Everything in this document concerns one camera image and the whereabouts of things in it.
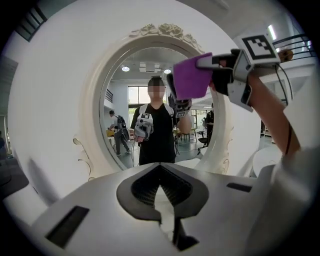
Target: ceiling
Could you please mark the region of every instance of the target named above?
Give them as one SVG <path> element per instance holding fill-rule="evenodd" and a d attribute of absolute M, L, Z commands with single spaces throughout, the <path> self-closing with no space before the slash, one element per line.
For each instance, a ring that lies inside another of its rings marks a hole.
<path fill-rule="evenodd" d="M 111 80 L 149 80 L 152 76 L 162 76 L 165 79 L 164 70 L 170 69 L 172 71 L 175 63 L 181 62 L 186 58 L 181 53 L 168 48 L 153 47 L 143 49 L 129 56 L 114 72 Z M 130 70 L 128 72 L 122 71 L 124 66 L 129 67 Z M 141 66 L 145 66 L 145 70 L 151 72 L 140 70 Z"/>
<path fill-rule="evenodd" d="M 267 33 L 269 25 L 276 40 L 290 36 L 284 8 L 275 0 L 178 1 L 207 16 L 233 40 L 243 34 Z"/>

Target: ornate mirror frame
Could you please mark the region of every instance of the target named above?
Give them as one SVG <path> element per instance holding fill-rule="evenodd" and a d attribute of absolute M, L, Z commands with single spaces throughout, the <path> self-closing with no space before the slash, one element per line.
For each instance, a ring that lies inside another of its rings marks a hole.
<path fill-rule="evenodd" d="M 172 49 L 187 58 L 204 53 L 190 34 L 184 34 L 180 27 L 166 23 L 158 27 L 148 24 L 134 30 L 106 49 L 86 76 L 78 112 L 80 129 L 73 138 L 75 144 L 83 147 L 79 161 L 88 164 L 88 180 L 126 169 L 107 140 L 104 126 L 105 94 L 114 72 L 127 57 L 153 47 Z M 211 144 L 195 169 L 225 174 L 229 167 L 227 146 L 232 130 L 230 101 L 212 90 L 211 95 L 215 110 Z"/>

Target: backpack strap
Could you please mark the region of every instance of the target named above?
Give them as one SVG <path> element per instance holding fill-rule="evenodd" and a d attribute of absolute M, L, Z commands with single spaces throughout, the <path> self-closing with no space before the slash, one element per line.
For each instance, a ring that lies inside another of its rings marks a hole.
<path fill-rule="evenodd" d="M 145 105 L 142 105 L 140 108 L 139 108 L 139 115 L 140 114 L 144 114 L 147 110 L 147 107 L 148 107 L 148 104 L 145 104 Z"/>
<path fill-rule="evenodd" d="M 175 114 L 175 111 L 172 107 L 170 107 L 168 104 L 164 104 L 166 111 L 168 111 L 170 117 L 173 117 Z"/>

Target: purple foam pad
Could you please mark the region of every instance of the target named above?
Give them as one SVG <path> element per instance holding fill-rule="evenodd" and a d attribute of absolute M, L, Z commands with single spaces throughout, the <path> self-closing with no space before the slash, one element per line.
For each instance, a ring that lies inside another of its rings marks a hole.
<path fill-rule="evenodd" d="M 173 66 L 173 80 L 177 100 L 202 98 L 206 95 L 212 70 L 196 68 L 197 60 L 212 53 L 186 59 Z"/>

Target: mirror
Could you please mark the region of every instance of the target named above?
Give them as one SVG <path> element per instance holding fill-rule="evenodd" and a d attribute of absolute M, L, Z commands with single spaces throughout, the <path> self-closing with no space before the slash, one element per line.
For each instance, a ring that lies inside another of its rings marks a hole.
<path fill-rule="evenodd" d="M 192 104 L 187 116 L 191 123 L 188 132 L 180 131 L 180 119 L 170 117 L 166 109 L 171 95 L 167 75 L 173 72 L 174 64 L 185 59 L 172 49 L 145 48 L 130 55 L 114 72 L 104 97 L 101 127 L 105 143 L 111 145 L 125 168 L 149 161 L 178 163 L 200 159 L 205 153 L 214 122 L 211 95 Z M 160 86 L 150 82 L 154 76 L 161 76 Z M 148 139 L 137 142 L 135 127 L 143 106 L 145 113 L 152 116 L 153 132 Z"/>

